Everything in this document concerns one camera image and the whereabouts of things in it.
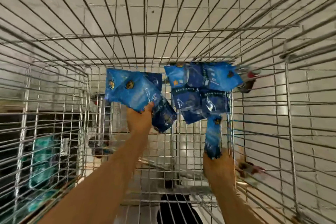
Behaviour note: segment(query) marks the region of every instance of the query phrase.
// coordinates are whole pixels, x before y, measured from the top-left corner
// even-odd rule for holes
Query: person's left hand
[[[152,127],[152,108],[154,103],[150,102],[145,106],[143,112],[138,113],[131,108],[127,108],[127,126],[130,133],[148,134]]]

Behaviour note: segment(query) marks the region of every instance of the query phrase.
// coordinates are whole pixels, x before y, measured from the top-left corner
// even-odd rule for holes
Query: shopping cart
[[[335,3],[0,0],[0,223],[38,220],[127,138],[124,107],[103,100],[107,67],[162,73],[170,100],[164,65],[221,60],[261,71],[222,123],[235,159],[267,171],[238,195],[265,223],[336,223]],[[188,202],[223,223],[205,132],[179,112],[151,131],[116,221],[156,223],[162,203]]]

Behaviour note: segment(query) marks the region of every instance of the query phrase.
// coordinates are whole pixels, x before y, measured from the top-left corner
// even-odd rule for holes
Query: blue package
[[[201,107],[201,96],[195,87],[187,86],[184,66],[165,66],[168,77],[172,99],[176,109],[188,110]]]
[[[131,75],[144,75],[148,80],[161,92],[162,91],[162,74],[127,71],[122,69],[108,68],[106,70],[106,89],[105,100],[111,102],[121,102],[115,95],[115,89],[119,87]]]
[[[211,159],[221,156],[221,121],[220,115],[210,115],[208,118],[204,151]]]
[[[199,85],[203,80],[203,87],[207,89],[231,91],[243,83],[235,72],[235,66],[227,62],[194,63],[186,67],[186,80],[190,87]]]
[[[211,114],[230,112],[229,98],[225,91],[201,89],[200,94],[204,112]]]
[[[145,76],[132,74],[115,92],[120,96],[122,104],[137,112],[142,111],[149,102],[153,102],[152,125],[159,132],[166,131],[176,120],[174,109]]]
[[[197,121],[206,119],[210,115],[207,112],[203,112],[203,110],[201,108],[191,109],[191,110],[186,110],[186,111],[181,110],[181,113],[182,113],[183,118],[184,118],[184,120],[187,124],[195,123]]]

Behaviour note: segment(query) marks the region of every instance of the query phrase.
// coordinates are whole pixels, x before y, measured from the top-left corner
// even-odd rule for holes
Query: hand
[[[204,152],[203,170],[209,183],[212,179],[224,179],[229,184],[235,183],[235,162],[229,156],[228,149],[222,148],[222,155],[217,159],[209,158]]]
[[[138,113],[131,108],[127,108],[127,126],[129,132],[133,134],[146,134],[148,135],[152,127],[152,108],[154,103],[150,102],[143,112]]]

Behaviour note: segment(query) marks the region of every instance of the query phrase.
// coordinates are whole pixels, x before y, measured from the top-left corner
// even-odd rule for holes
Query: wire basket
[[[166,82],[168,63],[222,60],[258,71],[249,93],[230,93],[221,126],[236,159],[267,171],[238,195],[265,223],[336,223],[335,3],[0,0],[0,223],[38,220],[127,138],[124,107],[101,97],[107,67]],[[164,204],[188,203],[223,223],[202,170],[206,120],[177,118],[151,131],[117,221],[157,223]],[[46,137],[52,161],[38,169]]]

